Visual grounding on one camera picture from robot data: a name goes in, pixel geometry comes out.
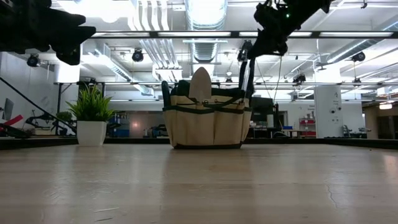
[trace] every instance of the potted plant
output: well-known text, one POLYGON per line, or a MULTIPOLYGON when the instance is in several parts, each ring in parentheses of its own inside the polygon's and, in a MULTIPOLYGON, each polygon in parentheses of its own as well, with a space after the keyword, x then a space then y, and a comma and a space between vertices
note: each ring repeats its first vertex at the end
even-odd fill
POLYGON ((75 105, 67 102, 77 119, 77 140, 81 146, 102 146, 106 134, 106 122, 114 111, 108 109, 111 97, 103 97, 96 86, 80 91, 75 105))

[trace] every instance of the black cable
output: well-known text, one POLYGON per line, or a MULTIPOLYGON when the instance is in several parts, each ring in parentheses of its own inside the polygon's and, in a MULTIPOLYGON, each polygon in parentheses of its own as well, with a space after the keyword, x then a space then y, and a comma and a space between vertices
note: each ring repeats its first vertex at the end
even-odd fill
POLYGON ((278 82, 276 83, 274 102, 275 102, 276 92, 278 91, 278 86, 279 86, 279 81, 280 81, 280 70, 282 69, 282 56, 280 56, 280 62, 279 63, 280 63, 280 65, 279 65, 279 77, 278 77, 278 82))
POLYGON ((264 82, 264 85, 266 86, 266 90, 267 90, 268 96, 269 96, 270 99, 272 99, 271 94, 269 94, 269 91, 268 91, 267 83, 266 83, 264 77, 262 76, 261 69, 260 69, 260 66, 259 66, 258 62, 257 62, 257 68, 258 68, 258 70, 260 72, 260 76, 262 78, 262 82, 264 82))
POLYGON ((43 113, 48 114, 50 117, 54 118, 55 120, 63 123, 64 125, 68 126, 74 133, 76 133, 76 129, 72 126, 70 126, 69 124, 67 124, 66 122, 62 121, 61 119, 57 118, 56 116, 50 114, 49 112, 45 111, 43 108, 39 107, 37 104, 35 104, 32 100, 30 100, 28 97, 26 97, 25 95, 23 95, 19 90, 17 90, 15 87, 13 87, 10 83, 8 83, 7 81, 5 81, 2 77, 0 77, 0 80, 2 82, 4 82, 4 84, 6 84, 9 88, 12 88, 12 90, 14 90, 16 93, 18 93, 21 97, 23 97, 25 100, 27 100, 29 103, 31 103, 32 105, 34 105, 36 108, 38 108, 39 110, 43 111, 43 113))

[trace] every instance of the security camera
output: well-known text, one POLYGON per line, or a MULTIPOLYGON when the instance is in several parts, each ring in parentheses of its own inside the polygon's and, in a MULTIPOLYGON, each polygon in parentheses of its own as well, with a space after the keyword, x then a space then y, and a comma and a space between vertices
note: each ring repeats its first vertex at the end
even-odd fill
POLYGON ((132 60, 135 62, 141 62, 144 59, 144 55, 142 54, 141 48, 134 49, 134 53, 132 55, 132 60))
POLYGON ((363 52, 360 52, 360 53, 354 55, 354 56, 351 58, 351 60, 352 60, 353 62, 363 62, 363 61, 365 60, 365 58, 366 58, 365 54, 364 54, 363 52))
POLYGON ((40 66, 41 61, 39 59, 39 55, 38 54, 31 54, 30 57, 27 59, 26 64, 29 67, 32 68, 37 68, 40 66))

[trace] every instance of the bag handle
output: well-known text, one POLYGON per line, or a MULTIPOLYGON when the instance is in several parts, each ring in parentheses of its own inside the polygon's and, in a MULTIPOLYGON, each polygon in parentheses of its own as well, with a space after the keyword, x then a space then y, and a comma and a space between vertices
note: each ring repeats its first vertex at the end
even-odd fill
POLYGON ((203 106, 205 106, 207 108, 222 108, 224 106, 228 106, 228 105, 234 103, 235 101, 240 100, 241 98, 242 98, 241 96, 235 96, 235 97, 232 97, 231 99, 225 101, 224 103, 217 103, 217 104, 204 103, 203 106))
POLYGON ((246 89, 243 89, 243 83, 245 81, 246 78, 246 67, 248 65, 248 61, 245 60, 242 62, 241 65, 241 69, 239 72, 239 88, 244 90, 247 95, 251 98, 251 95, 253 95, 254 93, 254 84, 253 84, 253 80, 254 80, 254 71, 255 71, 255 65, 256 65, 256 59, 252 59, 249 62, 249 76, 247 77, 247 85, 246 85, 246 89))

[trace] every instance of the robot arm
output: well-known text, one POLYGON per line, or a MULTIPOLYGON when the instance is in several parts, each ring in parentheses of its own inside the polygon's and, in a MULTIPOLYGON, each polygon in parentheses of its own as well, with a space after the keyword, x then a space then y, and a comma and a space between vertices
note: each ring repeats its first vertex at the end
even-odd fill
POLYGON ((86 17, 51 9, 52 0, 0 0, 0 52, 24 54, 26 49, 50 50, 69 64, 80 63, 80 44, 95 27, 80 26, 86 17))
POLYGON ((258 30, 257 40, 248 52, 248 59, 261 55, 279 55, 287 52, 287 38, 319 9, 329 12, 333 0, 284 0, 281 4, 275 0, 276 7, 272 7, 271 0, 259 3, 254 13, 254 19, 260 23, 263 30, 258 30))

